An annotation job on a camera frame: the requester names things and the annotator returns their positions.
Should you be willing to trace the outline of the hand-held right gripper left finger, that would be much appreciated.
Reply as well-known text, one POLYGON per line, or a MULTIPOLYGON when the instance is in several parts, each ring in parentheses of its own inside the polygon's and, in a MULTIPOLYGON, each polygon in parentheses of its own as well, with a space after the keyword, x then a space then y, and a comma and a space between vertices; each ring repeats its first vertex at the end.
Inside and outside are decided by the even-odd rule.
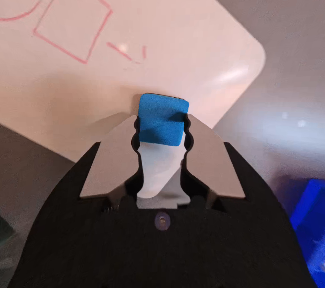
POLYGON ((79 197, 107 198, 112 208, 118 208, 127 195, 126 181, 139 170, 139 157, 132 147, 136 135, 137 116, 132 115, 101 140, 79 197))

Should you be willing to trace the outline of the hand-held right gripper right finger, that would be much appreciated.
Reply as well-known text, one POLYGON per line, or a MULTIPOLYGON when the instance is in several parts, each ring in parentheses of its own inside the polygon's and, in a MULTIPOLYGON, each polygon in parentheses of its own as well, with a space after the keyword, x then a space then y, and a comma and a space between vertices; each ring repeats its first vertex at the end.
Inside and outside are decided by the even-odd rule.
POLYGON ((220 199, 246 198, 223 140, 191 114, 184 117, 184 146, 180 184, 189 207, 224 209, 220 199))

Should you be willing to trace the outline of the blue foam eraser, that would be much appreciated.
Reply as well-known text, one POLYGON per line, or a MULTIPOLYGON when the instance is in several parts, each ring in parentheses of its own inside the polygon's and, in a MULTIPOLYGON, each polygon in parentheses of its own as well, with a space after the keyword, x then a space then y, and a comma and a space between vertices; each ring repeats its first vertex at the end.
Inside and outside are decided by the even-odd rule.
POLYGON ((144 143, 177 147, 184 132, 189 102, 171 96, 146 93, 140 97, 139 140, 144 143))

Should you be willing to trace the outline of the blue plastic bin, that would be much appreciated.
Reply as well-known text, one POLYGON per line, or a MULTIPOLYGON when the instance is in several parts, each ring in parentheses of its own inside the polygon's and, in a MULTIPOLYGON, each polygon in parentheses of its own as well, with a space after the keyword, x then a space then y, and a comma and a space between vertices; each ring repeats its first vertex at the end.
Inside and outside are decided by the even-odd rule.
POLYGON ((325 287, 325 181, 309 180, 291 215, 308 270, 317 287, 325 287))

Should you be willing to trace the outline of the white whiteboard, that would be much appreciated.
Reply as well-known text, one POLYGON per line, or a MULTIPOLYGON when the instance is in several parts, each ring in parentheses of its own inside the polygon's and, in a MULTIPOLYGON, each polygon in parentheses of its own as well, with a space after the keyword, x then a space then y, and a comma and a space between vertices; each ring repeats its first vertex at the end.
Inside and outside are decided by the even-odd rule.
POLYGON ((77 161, 79 197, 102 138, 137 116, 139 170, 122 198, 153 197, 177 147, 140 142, 143 94, 184 99, 212 129, 261 72, 265 52, 216 0, 1 0, 1 123, 77 161))

